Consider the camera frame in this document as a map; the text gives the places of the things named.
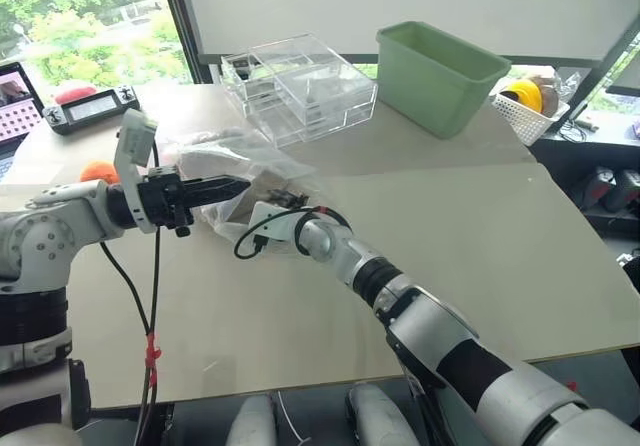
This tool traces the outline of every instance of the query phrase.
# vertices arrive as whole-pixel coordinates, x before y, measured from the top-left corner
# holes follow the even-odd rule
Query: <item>transparent acrylic box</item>
[[[243,114],[276,146],[311,141],[373,114],[376,83],[312,35],[223,58],[223,74]]]

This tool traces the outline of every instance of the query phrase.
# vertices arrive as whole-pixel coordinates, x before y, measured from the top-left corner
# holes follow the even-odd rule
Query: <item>robotic arm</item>
[[[323,208],[314,211],[322,213]],[[282,208],[258,203],[251,226]],[[454,308],[403,274],[343,224],[305,212],[274,219],[264,238],[295,243],[373,309],[387,342],[423,388],[452,388],[498,446],[640,444],[640,435],[538,369],[490,351]]]
[[[23,211],[0,213],[0,436],[37,423],[78,428],[88,420],[82,363],[67,359],[65,287],[79,249],[134,227],[153,232],[166,226],[186,236],[191,208],[231,199],[249,186],[228,176],[182,181],[175,168],[140,176],[135,166],[146,165],[154,127],[132,110],[124,118],[115,161],[121,185],[56,186]],[[324,219],[325,208],[309,209],[280,215],[287,210],[258,202],[250,227],[267,220],[270,226],[260,229],[256,247],[291,241],[326,264],[371,306],[414,379],[456,391],[494,444],[639,444],[640,436],[609,413],[589,409],[537,369],[485,348],[453,308],[354,238],[347,225]]]
[[[0,213],[0,436],[38,423],[75,429],[88,420],[84,366],[67,359],[66,285],[77,252],[134,227],[186,236],[191,208],[249,186],[230,176],[182,181],[175,167],[141,176],[136,166],[146,166],[154,134],[144,115],[127,111],[115,160],[121,184],[55,186],[24,210]]]

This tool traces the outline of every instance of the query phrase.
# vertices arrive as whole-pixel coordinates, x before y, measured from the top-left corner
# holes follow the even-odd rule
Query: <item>table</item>
[[[249,127],[217,86],[138,93],[159,135]],[[41,124],[5,183],[34,182],[43,167],[48,183],[74,181],[87,161],[112,158],[116,128],[112,121],[62,138]],[[489,346],[534,360],[640,342],[640,301],[624,273],[489,105],[449,141],[378,104],[368,124],[286,152],[318,169],[360,237],[463,311]],[[5,198],[14,193],[0,188]],[[110,244],[145,304],[152,244],[138,231]],[[513,253],[501,258],[505,247]],[[289,256],[241,262],[231,250],[204,224],[186,239],[163,235],[160,401],[400,374],[368,306],[321,265]],[[548,268],[541,273],[536,261]],[[137,403],[142,326],[97,246],[79,253],[68,296],[73,357],[85,361],[94,407]]]

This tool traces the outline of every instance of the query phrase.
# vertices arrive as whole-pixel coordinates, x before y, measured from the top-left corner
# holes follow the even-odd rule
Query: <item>green plastic bin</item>
[[[458,134],[511,63],[425,23],[378,31],[378,97],[439,138]]]

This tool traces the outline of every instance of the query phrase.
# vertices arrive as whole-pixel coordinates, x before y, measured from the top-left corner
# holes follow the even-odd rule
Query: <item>red zip tie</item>
[[[147,355],[144,358],[144,364],[151,370],[149,375],[149,387],[158,384],[158,370],[156,369],[156,359],[162,355],[160,348],[155,346],[156,336],[154,333],[147,334]]]

